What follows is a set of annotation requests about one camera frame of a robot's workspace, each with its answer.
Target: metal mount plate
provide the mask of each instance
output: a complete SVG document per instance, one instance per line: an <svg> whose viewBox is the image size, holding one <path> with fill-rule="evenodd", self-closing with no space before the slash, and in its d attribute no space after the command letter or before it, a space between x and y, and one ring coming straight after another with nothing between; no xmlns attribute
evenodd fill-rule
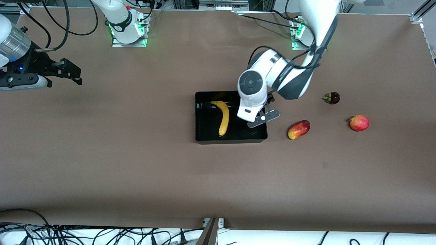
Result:
<svg viewBox="0 0 436 245"><path fill-rule="evenodd" d="M303 16L299 15L297 17L298 21L303 22ZM304 26L302 26L302 24L297 23L297 22L293 22L293 21L289 21L289 25L292 27L298 27L299 29L292 29L290 28L290 33L291 33L291 41L292 41L292 50L303 50L306 51L307 50L307 46L305 46L297 37L301 37L301 35L303 34L305 28Z"/></svg>
<svg viewBox="0 0 436 245"><path fill-rule="evenodd" d="M272 110L270 112L264 113L263 111L259 112L259 116L256 117L254 122L248 122L247 125L249 128L257 127L261 124L267 123L273 119L276 119L280 116L280 112L278 110Z"/></svg>
<svg viewBox="0 0 436 245"><path fill-rule="evenodd" d="M204 218L203 219L203 227L206 227L206 225L208 225L209 220L211 220L211 218ZM218 219L218 229L224 228L224 218L219 218Z"/></svg>
<svg viewBox="0 0 436 245"><path fill-rule="evenodd" d="M409 14L409 19L412 24L420 24L422 23L422 18L415 19L414 13Z"/></svg>

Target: green led light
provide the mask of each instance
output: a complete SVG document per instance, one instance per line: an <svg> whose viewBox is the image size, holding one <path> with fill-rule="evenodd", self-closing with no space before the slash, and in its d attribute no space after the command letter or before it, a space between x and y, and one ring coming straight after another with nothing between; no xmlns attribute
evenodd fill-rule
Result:
<svg viewBox="0 0 436 245"><path fill-rule="evenodd" d="M139 30L139 27L141 27L141 26L139 26L139 25L135 25L135 28L136 28L136 31L138 32L138 35L142 35L142 33L141 32L143 32L143 29L141 29L142 31L140 31Z"/></svg>
<svg viewBox="0 0 436 245"><path fill-rule="evenodd" d="M301 27L298 28L297 30L297 34L295 35L298 39L301 38L301 36L303 35L304 30L306 29L306 26L301 24Z"/></svg>

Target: metal bracket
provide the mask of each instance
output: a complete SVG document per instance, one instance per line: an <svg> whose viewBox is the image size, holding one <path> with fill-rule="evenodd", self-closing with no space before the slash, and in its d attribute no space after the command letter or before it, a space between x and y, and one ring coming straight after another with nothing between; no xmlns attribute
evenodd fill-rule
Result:
<svg viewBox="0 0 436 245"><path fill-rule="evenodd" d="M263 106L262 110L260 110L259 115L256 117L255 121L247 123L249 128L257 127L280 116L280 112L278 110L271 110L271 108L269 107L269 104L274 101L276 101L276 99L274 99L272 93L269 93L266 99L266 104Z"/></svg>
<svg viewBox="0 0 436 245"><path fill-rule="evenodd" d="M409 15L412 24L419 24L422 22L422 17L426 15L434 6L436 0L426 0L415 12Z"/></svg>
<svg viewBox="0 0 436 245"><path fill-rule="evenodd" d="M272 110L270 111L269 105L265 105L263 109L268 108L268 112L259 112L259 116L256 117L256 120L254 122L248 122L247 125L249 128L257 127L261 124L267 123L273 119L276 119L280 116L280 112L278 110Z"/></svg>
<svg viewBox="0 0 436 245"><path fill-rule="evenodd" d="M304 21L303 16L299 15L297 17L297 20L302 23ZM290 28L292 50L303 50L303 51L307 50L307 46L304 45L300 40L300 38L303 35L303 32L305 30L304 24L301 24L301 23L294 22L291 20L289 21L290 26L299 28L298 30Z"/></svg>
<svg viewBox="0 0 436 245"><path fill-rule="evenodd" d="M410 22L412 24L420 24L420 23L422 23L422 18L415 19L415 16L413 15L413 13L409 14L409 19L410 19Z"/></svg>
<svg viewBox="0 0 436 245"><path fill-rule="evenodd" d="M203 227L206 227L209 224L211 218L203 219ZM224 228L224 218L218 218L218 229Z"/></svg>
<svg viewBox="0 0 436 245"><path fill-rule="evenodd" d="M200 238L198 239L196 245L216 245L217 237L218 237L218 229L224 227L224 219L223 218L207 218L203 220L203 225L206 224L206 228L204 228L201 233Z"/></svg>

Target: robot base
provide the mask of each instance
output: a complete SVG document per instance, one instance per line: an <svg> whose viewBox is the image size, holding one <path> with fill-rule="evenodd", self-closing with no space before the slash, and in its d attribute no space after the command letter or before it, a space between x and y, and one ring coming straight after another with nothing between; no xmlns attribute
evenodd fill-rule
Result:
<svg viewBox="0 0 436 245"><path fill-rule="evenodd" d="M112 33L112 47L130 47L130 48L144 48L147 47L147 41L148 41L148 32L150 30L150 19L151 16L149 15L147 19L139 22L138 24L138 31L141 33L144 33L143 36L141 36L138 40L131 44L125 44L119 42Z"/></svg>

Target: electrical wires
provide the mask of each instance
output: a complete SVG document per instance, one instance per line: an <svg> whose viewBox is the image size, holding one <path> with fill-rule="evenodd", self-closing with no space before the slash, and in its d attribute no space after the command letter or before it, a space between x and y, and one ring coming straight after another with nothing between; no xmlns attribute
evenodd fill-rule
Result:
<svg viewBox="0 0 436 245"><path fill-rule="evenodd" d="M77 36L87 36L87 35L90 35L90 34L94 33L94 31L97 30L97 27L98 27L98 25L99 25L99 17L98 17L98 14L97 14L97 10L95 9L94 3L93 3L91 0L89 0L89 2L91 3L91 6L92 6L92 8L93 8L93 10L94 10L94 14L95 14L95 26L94 26L94 29L92 29L92 31L87 32L87 33L75 33L75 32L72 32L72 31L68 31L69 33L71 33L71 34L73 34L73 35L77 35ZM53 21L57 26L59 26L61 29L63 29L64 31L66 31L66 29L65 29L63 26L61 26L61 25L60 25L60 24L55 20L55 18L51 15L51 13L50 13L50 11L48 10L48 8L47 8L47 6L46 6L46 3L44 3L44 1L42 1L42 6L44 6L44 9L45 9L45 11L47 12L48 16L51 18L51 20L52 20L52 21Z"/></svg>
<svg viewBox="0 0 436 245"><path fill-rule="evenodd" d="M277 23L277 22L269 21L269 20L259 19L259 18L256 18L256 17L247 16L247 15L242 15L242 16L246 17L246 18L250 18L250 19L254 19L254 20L260 20L260 21L267 22L267 23L270 23L270 24L278 25L278 26L284 26L284 27L287 27L287 28L298 29L298 27L293 27L293 26L290 26L290 25L280 24L280 23Z"/></svg>
<svg viewBox="0 0 436 245"><path fill-rule="evenodd" d="M327 234L328 234L328 231L326 231L326 233L324 233L324 235L323 235L323 237L321 238L321 241L320 241L320 243L318 243L318 245L322 245L322 244L323 244L324 239L326 238Z"/></svg>
<svg viewBox="0 0 436 245"><path fill-rule="evenodd" d="M65 15L67 16L67 25L65 27L64 39L62 40L62 42L58 46L53 48L53 51L56 51L56 50L60 49L62 46L64 46L64 44L68 38L68 33L70 32L70 11L68 10L67 0L62 0L62 1L64 2Z"/></svg>
<svg viewBox="0 0 436 245"><path fill-rule="evenodd" d="M353 242L356 242L357 245L360 245L360 242L358 240L356 240L354 238L350 239L350 241L349 241L350 245L355 245L355 244L353 244Z"/></svg>
<svg viewBox="0 0 436 245"><path fill-rule="evenodd" d="M385 241L386 241L386 238L388 237L389 233L390 232L386 233L386 235L383 237L383 245L385 245Z"/></svg>
<svg viewBox="0 0 436 245"><path fill-rule="evenodd" d="M27 15L27 17L29 17L33 22L35 22L39 27L41 27L43 30L44 30L44 32L47 34L47 44L45 45L45 47L44 48L48 48L48 46L50 46L50 43L51 43L51 35L50 35L50 33L48 32L48 30L41 24L41 23L39 23L35 18L33 18L24 8L23 8L23 5L21 5L21 3L17 3L18 4L18 6L20 7L20 9L21 9L21 11L23 11L26 15Z"/></svg>
<svg viewBox="0 0 436 245"><path fill-rule="evenodd" d="M165 245L165 243L167 243L167 242L168 242L168 245L170 245L172 239L174 239L174 238L176 238L177 236L180 236L181 234L184 234L184 233L186 233L186 232L191 232L191 231L201 231L201 230L204 230L204 229L203 229L203 228L199 228L199 229L192 229L192 230L187 230L187 231L180 232L179 234L174 235L174 236L170 237L170 239L164 241L161 245Z"/></svg>

